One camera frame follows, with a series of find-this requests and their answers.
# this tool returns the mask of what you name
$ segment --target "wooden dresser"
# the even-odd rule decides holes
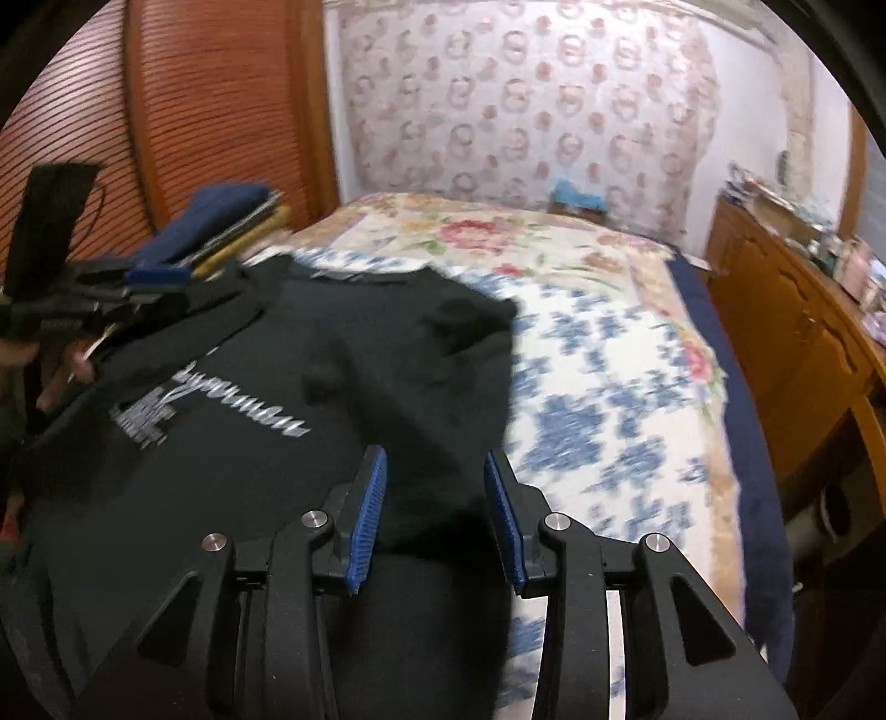
[[[722,198],[707,260],[711,298],[757,405],[786,515],[835,479],[829,462],[858,447],[886,509],[886,351],[859,324],[858,306]]]

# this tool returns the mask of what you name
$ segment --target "blue floral pattern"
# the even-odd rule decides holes
[[[292,250],[335,270],[415,270],[401,258]],[[594,532],[636,542],[668,535],[711,576],[703,418],[680,336],[635,302],[446,264],[435,269],[519,307],[505,451],[520,481]],[[625,712],[625,655],[617,593],[610,613],[610,716]],[[498,707],[528,718],[547,603],[517,599]]]

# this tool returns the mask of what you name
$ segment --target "bed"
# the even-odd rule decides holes
[[[669,535],[786,675],[791,565],[766,445],[728,339],[672,248],[565,216],[414,193],[365,197],[265,248],[349,270],[427,262],[517,302],[505,450],[602,535]],[[610,593],[610,717],[625,713]],[[532,713],[545,600],[519,601],[500,720]]]

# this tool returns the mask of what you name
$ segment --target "metal bolt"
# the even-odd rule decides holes
[[[323,510],[308,510],[301,516],[301,524],[306,528],[322,528],[328,519],[329,515]]]
[[[545,518],[545,525],[552,530],[566,530],[572,524],[569,515],[563,513],[551,513]]]
[[[200,547],[207,552],[218,552],[227,544],[228,538],[222,535],[222,533],[209,533],[209,535],[203,538]]]
[[[664,552],[671,547],[671,541],[660,533],[646,536],[646,546],[653,552]]]

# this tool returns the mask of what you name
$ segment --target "red flower print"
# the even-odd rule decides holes
[[[692,345],[684,345],[683,348],[693,380],[708,380],[711,376],[711,365],[708,363],[708,358],[701,350]]]
[[[511,265],[509,262],[505,262],[503,265],[493,268],[493,272],[500,272],[502,275],[516,275],[518,278],[521,278],[524,275],[520,268],[516,265]]]
[[[441,227],[438,231],[443,242],[460,250],[485,250],[500,255],[511,239],[507,225],[485,220],[459,220]]]

